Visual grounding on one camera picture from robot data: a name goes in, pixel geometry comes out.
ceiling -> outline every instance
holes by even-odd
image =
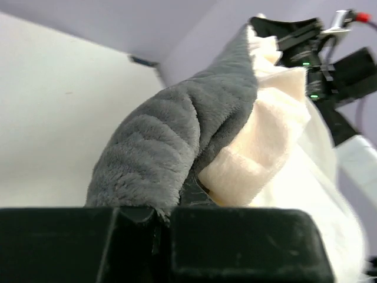
[[[0,11],[160,62],[220,0],[0,0]]]

gray fleece fabric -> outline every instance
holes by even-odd
[[[160,91],[119,125],[94,167],[86,206],[151,206],[168,216],[186,177],[242,129],[257,82],[247,29],[202,72]]]

white fabric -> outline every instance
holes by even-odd
[[[307,212],[320,230],[336,282],[360,282],[363,229],[336,188],[332,139],[305,96],[305,69],[274,66],[280,54],[273,37],[251,32],[250,53],[260,83],[252,115],[199,179],[221,205]]]

plush fabric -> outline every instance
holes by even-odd
[[[222,206],[307,212],[320,230],[336,282],[360,282],[367,250],[363,227],[336,187],[332,139],[305,96],[305,69],[274,66],[276,39],[259,38],[252,29],[250,52],[260,84],[253,112],[199,180]]]
[[[151,206],[167,216],[189,172],[206,167],[244,126],[256,91],[245,26],[209,68],[119,125],[95,165],[86,206]]]

lavender wall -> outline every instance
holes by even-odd
[[[161,64],[161,74],[167,85],[183,80],[195,72],[205,68],[219,53],[222,46],[234,35],[246,20],[258,13],[264,13],[270,19],[279,21],[298,21],[313,17],[321,17],[325,25],[329,25],[336,10],[355,8],[374,14],[377,18],[377,6],[370,0],[343,1],[260,1],[222,0],[213,6],[210,12],[180,41],[179,45]],[[359,26],[344,40],[337,49],[334,59],[337,60],[352,51],[369,46],[377,51],[377,33],[368,27]],[[375,121],[377,116],[377,95],[368,97],[364,112],[365,134],[377,143]],[[354,122],[356,103],[341,109],[351,122]],[[371,254],[377,255],[377,211],[370,201],[355,185],[340,172],[340,188],[361,217],[371,239]]]
[[[220,0],[0,0],[0,11],[162,61]]]

